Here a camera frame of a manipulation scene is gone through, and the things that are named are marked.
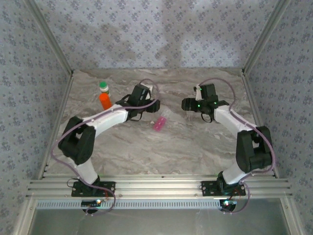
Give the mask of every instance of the blue floral wallpaper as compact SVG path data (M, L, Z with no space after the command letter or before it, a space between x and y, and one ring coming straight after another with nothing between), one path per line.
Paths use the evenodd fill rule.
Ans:
M0 234L37 176L68 74L22 0L0 1Z
M36 0L72 69L242 67L277 0Z
M249 75L271 129L282 177L289 177L313 235L313 1L292 0Z

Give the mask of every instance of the green bottle cap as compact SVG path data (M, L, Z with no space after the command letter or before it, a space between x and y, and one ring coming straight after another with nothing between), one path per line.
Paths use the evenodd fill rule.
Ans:
M100 88L106 88L107 83L106 82L100 82Z

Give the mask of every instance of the gray marble tabletop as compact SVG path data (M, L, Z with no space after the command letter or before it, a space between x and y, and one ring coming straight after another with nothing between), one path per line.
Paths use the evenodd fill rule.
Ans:
M143 78L155 81L160 89L161 109L144 113L139 122L127 121L102 133L95 140L92 162L99 174L218 174L235 161L235 137L221 124L206 123L199 113L181 109L181 101L195 97L193 87L206 78L220 77L235 89L234 110L254 122L252 109L239 71L219 69L178 70L90 70L75 71L73 84L61 121L58 138L72 116L80 118L101 112L99 82L106 81L112 103L130 94ZM232 101L230 88L214 81L220 100ZM154 122L165 108L171 116L160 132ZM56 156L68 159L59 149ZM70 173L50 160L48 173Z

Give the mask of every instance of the patterned wallpaper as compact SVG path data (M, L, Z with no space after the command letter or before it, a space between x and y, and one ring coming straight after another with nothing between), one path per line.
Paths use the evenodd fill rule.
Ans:
M242 67L277 0L36 0L72 69Z
M36 177L68 75L22 0L0 1L0 234Z
M249 78L271 129L282 177L289 177L313 235L313 1L292 0Z

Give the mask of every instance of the pink eraser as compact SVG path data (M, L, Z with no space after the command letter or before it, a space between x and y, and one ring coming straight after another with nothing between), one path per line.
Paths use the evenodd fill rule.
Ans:
M155 125L153 126L153 129L155 131L160 131L162 127L165 125L167 118L160 116L158 120L156 121Z

